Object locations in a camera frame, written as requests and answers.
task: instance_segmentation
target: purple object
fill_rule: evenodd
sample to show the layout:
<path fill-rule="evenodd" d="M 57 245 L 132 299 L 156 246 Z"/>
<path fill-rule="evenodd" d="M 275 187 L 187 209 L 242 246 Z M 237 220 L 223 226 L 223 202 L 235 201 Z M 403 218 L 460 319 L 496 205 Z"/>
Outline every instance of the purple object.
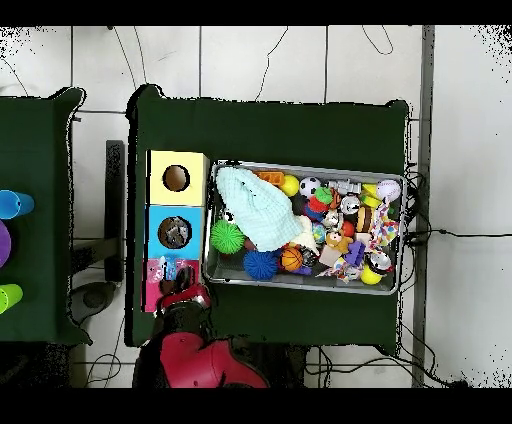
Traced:
<path fill-rule="evenodd" d="M 352 266 L 359 266 L 363 261 L 364 250 L 366 246 L 360 241 L 355 241 L 348 245 L 348 253 L 344 256 L 347 263 Z"/>
<path fill-rule="evenodd" d="M 313 270 L 308 266 L 302 265 L 300 268 L 296 269 L 295 271 L 289 271 L 289 272 L 291 272 L 293 274 L 311 275 Z"/>
<path fill-rule="evenodd" d="M 0 268 L 4 266 L 11 253 L 11 236 L 7 227 L 0 221 Z"/>

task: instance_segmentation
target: gray tray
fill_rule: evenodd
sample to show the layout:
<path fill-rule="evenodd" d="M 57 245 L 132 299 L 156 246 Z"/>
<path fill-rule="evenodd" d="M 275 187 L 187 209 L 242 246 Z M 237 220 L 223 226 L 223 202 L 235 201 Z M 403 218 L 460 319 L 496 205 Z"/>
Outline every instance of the gray tray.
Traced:
<path fill-rule="evenodd" d="M 344 283 L 336 277 L 314 277 L 303 276 L 292 273 L 278 273 L 271 281 L 255 281 L 245 273 L 242 260 L 246 253 L 245 249 L 241 249 L 234 255 L 220 256 L 219 252 L 210 244 L 210 230 L 212 225 L 219 219 L 222 208 L 222 200 L 215 186 L 215 177 L 217 171 L 224 166 L 237 166 L 258 171 L 282 171 L 285 174 L 296 176 L 299 180 L 305 177 L 316 177 L 322 181 L 340 180 L 350 178 L 353 182 L 360 183 L 378 183 L 384 179 L 397 181 L 402 187 L 401 197 L 393 202 L 395 213 L 393 219 L 399 221 L 398 236 L 390 246 L 387 246 L 388 253 L 393 264 L 396 264 L 395 271 L 386 275 L 379 284 L 367 285 L 360 280 L 354 280 Z M 400 273 L 402 268 L 403 255 L 403 230 L 405 206 L 407 197 L 407 184 L 405 178 L 394 174 L 377 174 L 372 172 L 359 171 L 340 171 L 336 169 L 324 168 L 307 168 L 300 166 L 273 165 L 265 163 L 253 162 L 236 162 L 219 160 L 216 161 L 211 168 L 210 181 L 208 185 L 207 196 L 207 217 L 206 217 L 206 234 L 205 246 L 203 249 L 202 272 L 205 278 L 211 282 L 220 284 L 241 284 L 265 287 L 281 287 L 297 290 L 317 290 L 332 291 L 344 293 L 359 293 L 373 295 L 390 295 L 393 294 L 400 284 Z"/>

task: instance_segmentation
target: blue box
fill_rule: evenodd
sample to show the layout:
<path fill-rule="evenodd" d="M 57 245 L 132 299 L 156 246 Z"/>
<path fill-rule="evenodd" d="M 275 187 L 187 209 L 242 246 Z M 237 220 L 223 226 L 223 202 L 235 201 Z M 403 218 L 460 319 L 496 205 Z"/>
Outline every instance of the blue box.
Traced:
<path fill-rule="evenodd" d="M 158 239 L 158 227 L 170 217 L 181 217 L 190 224 L 192 237 L 180 249 L 169 249 Z M 148 257 L 175 256 L 180 259 L 200 260 L 203 244 L 204 208 L 189 206 L 149 206 Z"/>

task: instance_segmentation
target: yellow ball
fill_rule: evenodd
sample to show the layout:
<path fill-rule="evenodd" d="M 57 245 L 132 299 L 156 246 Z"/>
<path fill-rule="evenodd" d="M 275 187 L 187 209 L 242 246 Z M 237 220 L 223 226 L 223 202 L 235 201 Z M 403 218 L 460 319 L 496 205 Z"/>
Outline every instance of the yellow ball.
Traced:
<path fill-rule="evenodd" d="M 299 180 L 293 175 L 285 175 L 284 183 L 279 186 L 288 197 L 295 196 L 299 191 Z"/>
<path fill-rule="evenodd" d="M 361 273 L 361 281 L 365 284 L 377 284 L 382 279 L 382 275 L 373 272 L 368 264 L 364 265 L 363 272 Z"/>

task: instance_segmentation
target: orange ball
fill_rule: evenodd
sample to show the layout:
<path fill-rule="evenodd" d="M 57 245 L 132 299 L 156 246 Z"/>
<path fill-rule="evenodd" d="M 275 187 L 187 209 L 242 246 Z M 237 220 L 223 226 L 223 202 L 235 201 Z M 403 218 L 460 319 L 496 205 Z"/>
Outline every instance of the orange ball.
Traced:
<path fill-rule="evenodd" d="M 294 247 L 288 247 L 281 254 L 281 266 L 287 271 L 295 271 L 302 266 L 302 254 Z"/>

